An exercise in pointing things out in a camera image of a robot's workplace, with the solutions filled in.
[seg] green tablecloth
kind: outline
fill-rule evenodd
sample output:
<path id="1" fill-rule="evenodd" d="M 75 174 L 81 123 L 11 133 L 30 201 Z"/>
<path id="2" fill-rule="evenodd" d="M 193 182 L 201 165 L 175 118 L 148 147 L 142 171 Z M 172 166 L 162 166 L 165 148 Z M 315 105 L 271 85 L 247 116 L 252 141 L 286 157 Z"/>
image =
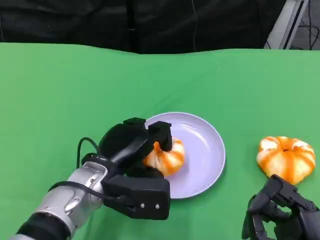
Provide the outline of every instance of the green tablecloth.
<path id="1" fill-rule="evenodd" d="M 260 139 L 296 137 L 320 153 L 319 62 L 320 52 L 308 51 L 135 55 L 0 44 L 0 239 L 72 173 L 81 137 L 98 142 L 124 119 L 172 111 L 198 115 L 221 134 L 227 160 L 218 182 L 173 201 L 167 221 L 132 220 L 103 207 L 74 239 L 240 239 L 248 200 L 267 179 L 256 164 Z M 316 169 L 299 185 L 318 205 L 319 181 Z"/>

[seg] orange and white pumpkin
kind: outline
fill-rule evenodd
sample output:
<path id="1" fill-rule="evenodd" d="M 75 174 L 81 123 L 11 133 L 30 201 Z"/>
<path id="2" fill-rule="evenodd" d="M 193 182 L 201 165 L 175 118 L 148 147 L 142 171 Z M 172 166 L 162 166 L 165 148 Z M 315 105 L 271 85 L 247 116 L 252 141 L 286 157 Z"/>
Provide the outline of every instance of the orange and white pumpkin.
<path id="1" fill-rule="evenodd" d="M 304 141 L 286 136 L 267 136 L 259 145 L 258 165 L 268 177 L 277 174 L 295 185 L 316 167 L 313 148 Z"/>
<path id="2" fill-rule="evenodd" d="M 185 162 L 185 147 L 181 140 L 172 138 L 172 150 L 163 151 L 159 143 L 154 143 L 153 151 L 143 160 L 149 167 L 156 168 L 164 176 L 176 173 Z"/>

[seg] black curtain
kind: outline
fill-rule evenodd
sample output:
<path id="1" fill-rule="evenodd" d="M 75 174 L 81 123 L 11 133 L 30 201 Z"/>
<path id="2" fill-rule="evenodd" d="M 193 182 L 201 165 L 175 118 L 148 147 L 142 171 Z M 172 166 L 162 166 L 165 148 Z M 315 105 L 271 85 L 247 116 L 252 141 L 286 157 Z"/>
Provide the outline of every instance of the black curtain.
<path id="1" fill-rule="evenodd" d="M 142 54 L 263 48 L 286 0 L 0 0 L 0 41 Z"/>

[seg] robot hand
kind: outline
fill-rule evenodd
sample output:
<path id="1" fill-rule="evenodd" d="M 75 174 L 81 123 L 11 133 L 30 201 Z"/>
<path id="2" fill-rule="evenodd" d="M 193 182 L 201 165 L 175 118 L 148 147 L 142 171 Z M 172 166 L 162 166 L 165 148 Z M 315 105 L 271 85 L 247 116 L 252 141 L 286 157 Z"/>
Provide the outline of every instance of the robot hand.
<path id="1" fill-rule="evenodd" d="M 170 210 L 170 184 L 161 172 L 143 165 L 159 142 L 172 149 L 171 124 L 131 118 L 113 126 L 97 146 L 80 140 L 76 170 L 67 181 L 54 184 L 40 206 L 10 240 L 70 240 L 102 205 L 133 219 L 165 220 Z M 80 167 L 83 141 L 97 153 L 86 154 Z"/>
<path id="2" fill-rule="evenodd" d="M 242 239 L 273 240 L 267 236 L 263 221 L 275 222 L 277 240 L 320 240 L 320 211 L 298 189 L 277 175 L 272 175 L 262 190 L 248 204 Z M 291 214 L 278 208 L 288 207 Z"/>

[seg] plate rim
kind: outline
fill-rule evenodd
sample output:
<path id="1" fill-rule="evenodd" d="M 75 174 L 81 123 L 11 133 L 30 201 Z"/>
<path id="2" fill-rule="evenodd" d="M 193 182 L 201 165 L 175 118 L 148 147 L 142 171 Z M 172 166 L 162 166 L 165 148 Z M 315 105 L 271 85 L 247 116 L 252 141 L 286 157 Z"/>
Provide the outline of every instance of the plate rim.
<path id="1" fill-rule="evenodd" d="M 218 135 L 219 140 L 220 140 L 221 143 L 222 143 L 222 147 L 223 147 L 222 167 L 221 167 L 218 175 L 216 176 L 216 178 L 212 181 L 212 183 L 210 183 L 208 186 L 202 188 L 200 191 L 196 191 L 195 193 L 189 194 L 189 195 L 187 195 L 187 196 L 185 196 L 185 197 L 171 197 L 171 199 L 188 199 L 188 198 L 192 198 L 192 197 L 195 197 L 195 196 L 200 195 L 200 194 L 204 193 L 205 191 L 207 191 L 207 190 L 208 190 L 210 187 L 212 187 L 212 185 L 215 184 L 216 181 L 220 178 L 223 170 L 225 169 L 225 164 L 226 164 L 226 146 L 225 146 L 224 140 L 222 139 L 220 133 L 215 129 L 214 126 L 212 126 L 211 123 L 209 123 L 207 120 L 203 119 L 202 117 L 199 117 L 199 116 L 194 115 L 194 114 L 192 114 L 192 113 L 182 112 L 182 111 L 163 112 L 163 113 L 160 113 L 160 114 L 157 114 L 157 115 L 154 115 L 154 116 L 148 118 L 148 119 L 146 120 L 146 122 L 149 121 L 149 120 L 151 120 L 151 119 L 153 119 L 153 118 L 156 118 L 156 117 L 159 117 L 159 116 L 163 116 L 163 115 L 168 115 L 168 114 L 188 115 L 188 116 L 190 116 L 190 117 L 194 117 L 194 118 L 197 118 L 197 119 L 205 122 L 207 125 L 209 125 L 209 126 L 215 131 L 215 133 Z"/>

